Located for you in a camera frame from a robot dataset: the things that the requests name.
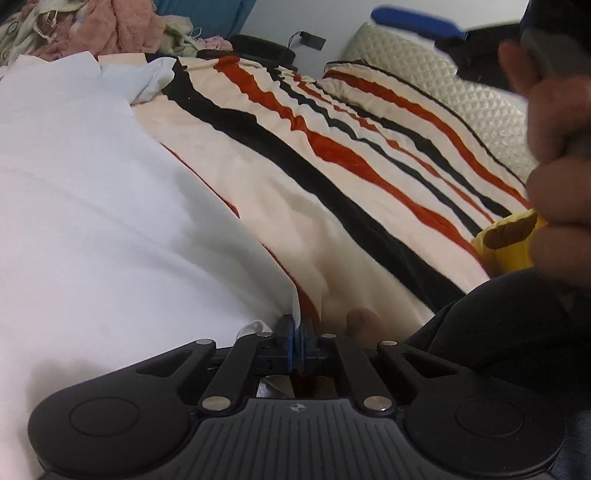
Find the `person left hand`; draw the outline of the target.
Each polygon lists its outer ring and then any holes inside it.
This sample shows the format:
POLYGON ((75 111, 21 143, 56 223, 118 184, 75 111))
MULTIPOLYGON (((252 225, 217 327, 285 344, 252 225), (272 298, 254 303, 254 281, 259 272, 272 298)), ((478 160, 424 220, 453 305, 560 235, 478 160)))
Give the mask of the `person left hand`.
POLYGON ((363 348, 374 349, 389 337, 380 317, 365 308, 356 308, 346 315, 346 333, 363 348))

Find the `person right hand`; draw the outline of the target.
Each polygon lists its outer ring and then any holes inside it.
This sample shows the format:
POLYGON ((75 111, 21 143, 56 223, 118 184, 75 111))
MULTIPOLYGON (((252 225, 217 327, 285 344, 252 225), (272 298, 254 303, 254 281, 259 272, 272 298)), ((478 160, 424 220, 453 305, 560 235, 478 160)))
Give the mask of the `person right hand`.
POLYGON ((590 78, 542 80, 515 42, 500 45, 499 63, 528 101, 528 145, 539 166, 526 189, 547 225, 534 234, 530 254, 546 278, 590 293, 590 160, 567 152, 590 129, 590 78))

